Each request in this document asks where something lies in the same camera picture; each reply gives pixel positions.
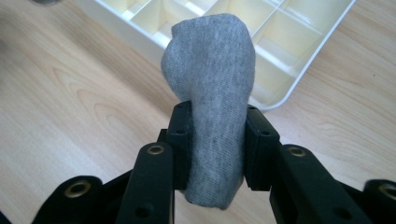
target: white tray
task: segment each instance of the white tray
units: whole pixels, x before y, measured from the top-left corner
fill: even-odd
[[[282,105],[355,0],[78,0],[111,33],[160,67],[171,27],[204,15],[231,13],[249,29],[256,50],[250,103]]]

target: gray fabric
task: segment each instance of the gray fabric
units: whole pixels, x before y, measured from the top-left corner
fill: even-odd
[[[187,201],[226,209],[243,181],[243,145],[255,51],[248,29],[220,14],[183,21],[162,60],[180,101],[191,100],[192,160]]]

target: gray sock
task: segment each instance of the gray sock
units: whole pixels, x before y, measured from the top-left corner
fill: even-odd
[[[255,51],[248,29],[220,14],[183,21],[162,60],[180,101],[191,100],[190,203],[226,209],[243,181],[243,145]]]

